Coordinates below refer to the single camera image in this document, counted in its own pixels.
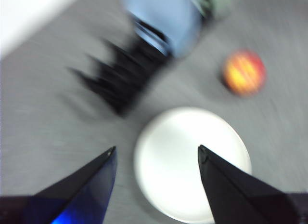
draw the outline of gray carpet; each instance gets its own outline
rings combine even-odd
[[[104,223],[178,223],[143,197],[132,154],[147,122],[183,105],[212,111],[234,127],[254,176],[285,191],[307,190],[307,31],[308,0],[242,0],[188,57],[164,69],[123,119],[66,68],[90,73],[86,54],[110,60],[100,39],[123,46],[132,27],[119,0],[79,0],[2,60],[1,193],[36,193],[116,145],[118,171]],[[268,71],[265,88],[247,99],[218,79],[223,60],[239,48],[259,53]]]

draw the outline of round plate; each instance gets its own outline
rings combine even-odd
[[[144,128],[134,168],[141,191],[162,213],[184,223],[209,224],[214,219],[201,182],[199,145],[251,173],[248,152],[234,129],[217,115],[191,107],[164,112]]]

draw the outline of gray floor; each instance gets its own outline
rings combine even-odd
[[[104,223],[178,223],[140,193],[132,154],[162,111],[190,105],[223,117],[242,137],[253,174],[285,191],[308,189],[308,0],[242,0],[204,32],[193,52],[165,69],[125,119],[113,115],[66,67],[90,72],[85,54],[111,57],[132,27],[118,0],[79,0],[1,63],[1,193],[36,193],[116,145],[116,184]],[[218,74],[238,48],[260,54],[268,80],[242,99]]]

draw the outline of light blue object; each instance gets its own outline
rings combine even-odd
[[[167,44],[136,26],[136,33],[149,44],[175,57],[185,55],[196,43],[201,30],[201,15],[192,0],[123,0],[126,10],[162,32]]]

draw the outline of white wall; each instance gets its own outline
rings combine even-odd
[[[1,57],[75,0],[1,0]]]

